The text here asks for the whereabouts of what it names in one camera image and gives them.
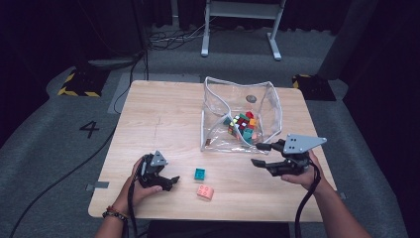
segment plastic bag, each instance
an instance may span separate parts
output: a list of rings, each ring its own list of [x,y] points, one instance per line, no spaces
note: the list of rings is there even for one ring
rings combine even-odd
[[[201,120],[201,151],[266,153],[281,132],[281,105],[271,82],[241,85],[206,77]]]

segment hazard tape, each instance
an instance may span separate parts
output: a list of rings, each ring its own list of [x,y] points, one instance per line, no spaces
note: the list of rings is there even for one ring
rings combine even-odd
[[[299,82],[297,81],[297,77],[311,77],[308,74],[296,74],[291,78],[291,82],[293,83],[293,88],[299,89]]]
[[[69,95],[69,96],[92,96],[100,97],[100,92],[95,91],[84,91],[84,90],[68,90],[69,86],[73,83],[75,76],[75,70],[73,70],[70,75],[65,79],[64,84],[58,92],[58,95]]]

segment teal block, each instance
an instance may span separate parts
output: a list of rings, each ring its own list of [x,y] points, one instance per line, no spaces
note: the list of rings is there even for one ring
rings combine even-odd
[[[196,180],[204,180],[206,171],[203,169],[195,169],[195,179]]]
[[[245,128],[244,134],[242,137],[247,141],[250,140],[253,137],[254,130],[250,128]]]
[[[245,120],[247,120],[247,121],[250,121],[250,118],[248,117],[248,116],[246,116],[246,115],[244,115],[244,114],[239,114],[239,116],[240,117],[242,117],[242,118],[244,118]]]
[[[232,122],[232,121],[231,121],[231,119],[229,119],[229,117],[227,117],[227,118],[225,119],[225,121],[223,122],[223,124],[224,124],[224,125],[229,125],[231,122]]]

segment beaded bracelet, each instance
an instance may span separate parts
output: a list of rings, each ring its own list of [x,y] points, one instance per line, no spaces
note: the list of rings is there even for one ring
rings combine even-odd
[[[123,222],[127,222],[127,217],[125,217],[124,215],[118,213],[118,212],[113,212],[113,211],[105,211],[104,213],[102,213],[102,216],[105,218],[107,216],[115,216],[117,218],[119,218],[120,220],[122,220]]]
[[[111,212],[114,212],[114,213],[120,213],[121,215],[123,215],[124,217],[126,217],[126,218],[129,218],[129,216],[128,215],[126,215],[126,214],[124,214],[123,212],[121,212],[121,211],[119,211],[119,210],[117,210],[117,209],[115,209],[115,207],[114,206],[108,206],[107,208],[106,208],[106,210],[107,211],[111,211]]]

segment yellow black tape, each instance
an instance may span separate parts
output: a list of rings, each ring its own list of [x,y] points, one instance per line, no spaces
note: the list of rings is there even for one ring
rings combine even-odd
[[[299,89],[299,82],[298,82],[298,80],[297,80],[297,77],[308,77],[308,78],[310,78],[310,77],[311,77],[311,75],[308,75],[308,74],[296,74],[296,75],[294,75],[294,76],[291,78],[291,81],[292,81],[292,83],[293,83],[293,88],[297,88],[297,89]]]
[[[58,95],[69,95],[69,96],[94,96],[100,97],[101,93],[92,91],[92,90],[82,90],[82,89],[75,89],[72,88],[72,84],[76,84],[75,81],[75,70],[73,70],[70,75],[65,79],[64,84],[62,85],[61,89],[58,92]]]

